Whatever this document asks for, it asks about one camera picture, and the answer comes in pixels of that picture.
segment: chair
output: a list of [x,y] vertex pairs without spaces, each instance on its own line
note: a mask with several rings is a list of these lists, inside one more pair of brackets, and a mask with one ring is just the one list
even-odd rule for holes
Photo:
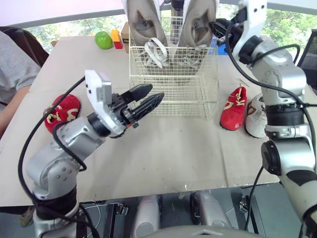
[[307,83],[317,89],[317,30],[312,30],[312,34],[299,60],[298,67],[302,68],[306,74]]

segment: yellow block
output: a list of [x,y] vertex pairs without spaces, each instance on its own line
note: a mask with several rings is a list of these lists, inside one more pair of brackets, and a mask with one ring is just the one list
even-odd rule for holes
[[116,41],[116,42],[121,41],[119,31],[117,29],[111,30],[111,38],[112,38],[112,41]]

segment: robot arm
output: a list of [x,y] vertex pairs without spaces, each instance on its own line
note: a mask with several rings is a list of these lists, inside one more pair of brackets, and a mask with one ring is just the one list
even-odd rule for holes
[[[304,99],[306,76],[296,67],[287,50],[279,50],[257,60],[258,56],[278,48],[272,41],[260,38],[266,16],[266,1],[244,0],[229,32],[229,46],[234,59],[248,65],[258,82],[286,89]],[[230,22],[217,19],[210,27],[224,44]],[[306,225],[309,237],[317,232],[316,158],[310,127],[304,122],[301,105],[290,95],[262,87],[266,105],[265,133],[269,141],[261,148],[263,166],[279,176],[287,194]]]
[[76,177],[80,164],[74,158],[84,161],[104,143],[105,137],[117,138],[126,128],[136,128],[138,121],[155,109],[164,97],[163,93],[152,95],[135,109],[130,109],[128,104],[146,97],[152,85],[141,84],[119,95],[111,94],[110,81],[94,70],[86,70],[85,79],[95,113],[79,117],[56,132],[60,143],[75,156],[69,155],[53,140],[27,163],[27,174],[34,181],[33,194],[40,204],[33,217],[36,237],[76,236],[73,223],[52,216],[45,209],[68,217],[77,213]]

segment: gray shirt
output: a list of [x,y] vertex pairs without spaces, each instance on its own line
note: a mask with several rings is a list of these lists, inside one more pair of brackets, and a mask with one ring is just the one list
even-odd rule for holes
[[40,69],[9,36],[0,31],[1,102],[9,103],[20,88],[31,85]]

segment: gray sleeve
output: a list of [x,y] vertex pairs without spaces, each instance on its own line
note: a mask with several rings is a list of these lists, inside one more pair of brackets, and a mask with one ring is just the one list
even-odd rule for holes
[[40,67],[10,37],[0,31],[0,85],[19,90],[31,85]]

